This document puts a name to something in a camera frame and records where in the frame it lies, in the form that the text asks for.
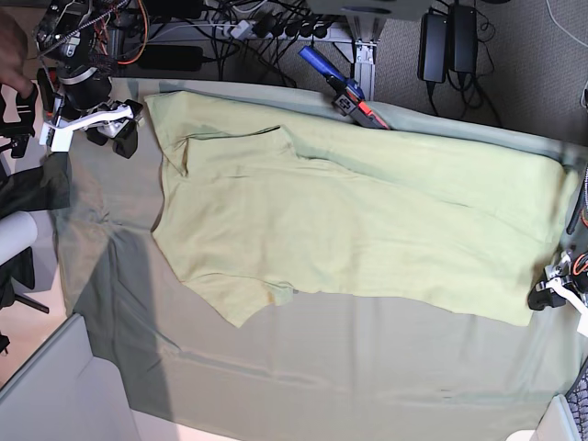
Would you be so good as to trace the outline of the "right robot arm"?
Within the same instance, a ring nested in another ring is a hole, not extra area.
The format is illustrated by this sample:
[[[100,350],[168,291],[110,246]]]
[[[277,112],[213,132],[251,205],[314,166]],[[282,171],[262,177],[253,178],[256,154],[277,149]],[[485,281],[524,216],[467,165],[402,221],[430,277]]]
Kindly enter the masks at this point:
[[[55,62],[38,72],[45,116],[40,144],[67,153],[77,131],[131,158],[138,147],[142,104],[111,97],[111,75],[117,59],[119,22],[129,12],[127,1],[52,1],[38,24],[38,59]]]

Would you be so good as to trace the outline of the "person hand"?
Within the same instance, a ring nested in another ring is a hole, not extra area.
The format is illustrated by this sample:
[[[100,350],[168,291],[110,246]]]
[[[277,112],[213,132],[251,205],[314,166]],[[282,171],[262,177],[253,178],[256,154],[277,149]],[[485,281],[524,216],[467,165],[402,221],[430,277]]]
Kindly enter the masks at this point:
[[[28,40],[24,30],[6,12],[1,12],[1,84],[7,85],[28,98],[33,83],[24,75],[28,55]]]

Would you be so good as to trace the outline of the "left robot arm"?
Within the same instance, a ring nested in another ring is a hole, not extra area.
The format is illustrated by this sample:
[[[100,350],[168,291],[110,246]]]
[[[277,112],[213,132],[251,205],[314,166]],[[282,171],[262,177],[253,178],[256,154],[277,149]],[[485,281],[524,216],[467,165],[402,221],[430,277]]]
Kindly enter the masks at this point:
[[[565,233],[572,239],[582,236],[581,244],[587,243],[587,169],[584,169],[582,184]],[[546,307],[559,308],[566,304],[567,301],[554,288],[548,287],[549,281],[554,278],[587,305],[587,249],[581,251],[577,243],[572,243],[544,267],[541,277],[527,296],[530,310],[543,311]]]

